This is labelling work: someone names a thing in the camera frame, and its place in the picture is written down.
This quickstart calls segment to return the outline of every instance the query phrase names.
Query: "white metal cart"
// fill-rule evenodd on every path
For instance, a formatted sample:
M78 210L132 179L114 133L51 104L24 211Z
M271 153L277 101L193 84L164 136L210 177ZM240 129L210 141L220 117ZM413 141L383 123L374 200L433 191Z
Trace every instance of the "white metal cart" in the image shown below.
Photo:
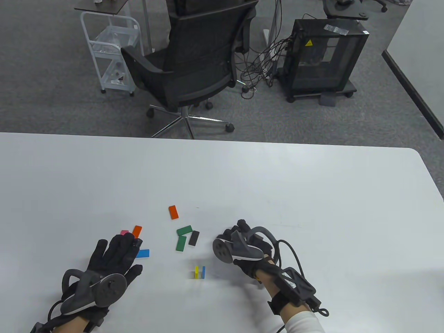
M86 15L107 16L109 25L94 39L91 40L85 26L84 18ZM124 19L127 27L113 25L111 18ZM120 48L125 46L140 46L140 52L143 54L142 34L139 23L131 16L112 15L97 12L82 12L80 15L83 32L87 39L89 51L91 53L97 76L99 77L101 92L104 94L106 89L126 90L130 96L134 96L135 84L131 78L128 68L123 60ZM97 66L97 58L110 59L105 73L100 74Z

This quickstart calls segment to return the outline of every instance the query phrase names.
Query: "white sleeve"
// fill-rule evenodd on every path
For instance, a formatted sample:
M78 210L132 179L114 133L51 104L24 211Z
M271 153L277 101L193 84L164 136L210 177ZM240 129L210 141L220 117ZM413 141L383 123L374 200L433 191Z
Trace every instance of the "white sleeve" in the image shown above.
M287 333L325 333L313 312L302 311L295 314L285 324Z

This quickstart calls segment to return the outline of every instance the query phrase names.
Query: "black baseboard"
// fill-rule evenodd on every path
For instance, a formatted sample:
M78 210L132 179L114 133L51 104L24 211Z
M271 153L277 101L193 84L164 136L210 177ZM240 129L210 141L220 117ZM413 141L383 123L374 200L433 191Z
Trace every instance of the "black baseboard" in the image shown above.
M422 115L430 126L432 126L435 133L439 136L440 139L444 138L444 127L439 122L438 119L436 119L435 115L433 114L432 110L428 107L426 102L422 99L422 97L418 94L414 86L410 83L410 81L405 77L404 73L401 71L401 69L396 65L393 58L389 55L387 50L384 50L382 52L382 57L384 58L385 62L388 64L390 69L392 70L393 74L398 79L399 83L401 83L402 87L405 89L407 94L410 96L412 101L416 104L419 111L421 111Z

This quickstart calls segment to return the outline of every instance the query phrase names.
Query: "black glove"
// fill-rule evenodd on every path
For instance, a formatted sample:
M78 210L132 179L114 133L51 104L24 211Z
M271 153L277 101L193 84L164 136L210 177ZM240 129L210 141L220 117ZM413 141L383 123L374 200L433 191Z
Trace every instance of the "black glove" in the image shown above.
M238 230L242 234L245 234L248 231L250 231L251 228L248 226L248 224L245 222L245 220L239 220L237 225L233 226L233 228L231 228L231 229L226 229L222 235L218 236L218 238L225 239L227 241L231 241L231 234L236 230ZM265 268L268 266L272 266L272 264L270 264L268 262L268 260L271 260L271 250L273 247L269 243L265 242L262 239L262 237L259 237L257 235L254 235L253 237L251 237L247 241L247 244L261 249L262 252L264 253L264 259L259 260L259 261L234 259L233 263L236 266L239 266L242 269L242 271L246 275L248 275L250 278L255 279L256 278L256 271L258 269L261 269L262 267Z
M100 239L91 255L87 270L99 273L101 278L113 273L122 274L127 280L127 285L129 285L142 273L142 265L131 266L139 253L141 244L142 240L135 239L131 233L115 235L110 241L108 249L108 241ZM74 294L77 283L70 285L68 290L63 293L62 301ZM92 306L76 313L76 315L89 320L89 324L84 332L90 332L95 326L102 324L103 318L108 314L108 311L108 307L99 308Z

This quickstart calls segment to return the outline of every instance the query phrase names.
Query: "wrist strap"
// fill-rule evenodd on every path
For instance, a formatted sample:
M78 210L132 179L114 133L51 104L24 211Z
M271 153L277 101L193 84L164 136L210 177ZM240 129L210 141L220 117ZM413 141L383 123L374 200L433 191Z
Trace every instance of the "wrist strap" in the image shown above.
M281 314L282 309L290 303L290 300L285 297L283 293L280 291L271 299L271 302L268 302L271 311L273 314L279 315Z

